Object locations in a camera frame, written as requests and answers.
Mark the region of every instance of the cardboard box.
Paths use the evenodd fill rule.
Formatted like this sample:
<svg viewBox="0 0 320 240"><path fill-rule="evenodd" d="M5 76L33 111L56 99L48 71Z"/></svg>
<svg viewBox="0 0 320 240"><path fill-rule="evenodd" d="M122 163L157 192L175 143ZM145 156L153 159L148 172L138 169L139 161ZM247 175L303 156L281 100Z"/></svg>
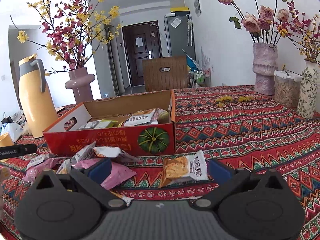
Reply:
<svg viewBox="0 0 320 240"><path fill-rule="evenodd" d="M131 114L153 108L168 110L166 124L78 130L87 122L109 119L124 122ZM50 150L71 157L84 146L119 147L132 156L171 155L175 153L175 103L172 90L129 95L101 101L84 102L61 116L44 132Z"/></svg>
<svg viewBox="0 0 320 240"><path fill-rule="evenodd" d="M163 57L142 61L146 91L188 88L187 57Z"/></svg>

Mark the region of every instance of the refrigerator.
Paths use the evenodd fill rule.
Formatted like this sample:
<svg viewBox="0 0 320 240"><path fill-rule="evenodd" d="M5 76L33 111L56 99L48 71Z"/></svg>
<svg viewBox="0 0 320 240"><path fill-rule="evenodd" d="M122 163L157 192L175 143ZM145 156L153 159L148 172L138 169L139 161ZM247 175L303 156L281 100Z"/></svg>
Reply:
<svg viewBox="0 0 320 240"><path fill-rule="evenodd" d="M184 50L189 57L196 60L196 51L195 43L193 40L193 46L191 46L191 33L189 37L189 46L188 43L188 17L180 16L182 22L175 28L170 22L176 17L164 17L164 26L167 37L169 57L175 56L185 56L186 54L182 51Z"/></svg>

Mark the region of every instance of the flower vase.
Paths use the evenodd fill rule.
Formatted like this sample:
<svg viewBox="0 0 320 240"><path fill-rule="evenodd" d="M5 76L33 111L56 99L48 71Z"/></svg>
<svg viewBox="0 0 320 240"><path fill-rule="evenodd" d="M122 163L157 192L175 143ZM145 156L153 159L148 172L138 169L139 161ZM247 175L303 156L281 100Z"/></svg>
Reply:
<svg viewBox="0 0 320 240"><path fill-rule="evenodd" d="M267 43L253 44L253 72L256 73L254 91L263 95L274 95L277 46Z"/></svg>
<svg viewBox="0 0 320 240"><path fill-rule="evenodd" d="M94 74L88 74L86 67L69 71L70 80L65 84L66 89L72 89L76 103L92 101L92 91L90 83L95 80Z"/></svg>
<svg viewBox="0 0 320 240"><path fill-rule="evenodd" d="M313 118L316 108L318 64L306 60L307 67L302 72L297 114L306 119Z"/></svg>

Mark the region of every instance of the patterned tablecloth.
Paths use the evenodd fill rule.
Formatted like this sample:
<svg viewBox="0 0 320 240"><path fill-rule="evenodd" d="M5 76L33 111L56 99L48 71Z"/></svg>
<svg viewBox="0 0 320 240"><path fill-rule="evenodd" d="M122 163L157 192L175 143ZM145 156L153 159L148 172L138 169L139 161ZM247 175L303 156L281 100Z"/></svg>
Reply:
<svg viewBox="0 0 320 240"><path fill-rule="evenodd" d="M250 103L216 105L221 96L254 96ZM271 97L254 92L253 86L213 87L175 91L176 155L204 150L207 160L218 158L233 168L264 173L277 169L305 210L305 226L299 240L320 240L320 115L305 120ZM37 154L49 153L43 138L25 136L20 144L36 143ZM12 158L1 166L11 169L4 181L4 217L0 233L20 239L13 223L14 211L29 188L22 182L31 158ZM175 200L198 198L217 187L214 181L185 183L159 189L164 156L143 157L131 166L137 175L114 191L135 199Z"/></svg>

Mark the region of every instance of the gray thermos handle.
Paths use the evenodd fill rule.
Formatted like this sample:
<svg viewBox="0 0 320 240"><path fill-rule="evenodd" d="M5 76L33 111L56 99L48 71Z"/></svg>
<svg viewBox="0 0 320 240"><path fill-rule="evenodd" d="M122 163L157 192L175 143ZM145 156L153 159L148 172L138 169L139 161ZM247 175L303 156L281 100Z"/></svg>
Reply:
<svg viewBox="0 0 320 240"><path fill-rule="evenodd" d="M34 61L31 62L31 66L38 65L38 68L40 70L40 78L41 78L41 85L40 85L40 90L41 93L45 92L45 73L44 73L44 67L41 59L35 59Z"/></svg>

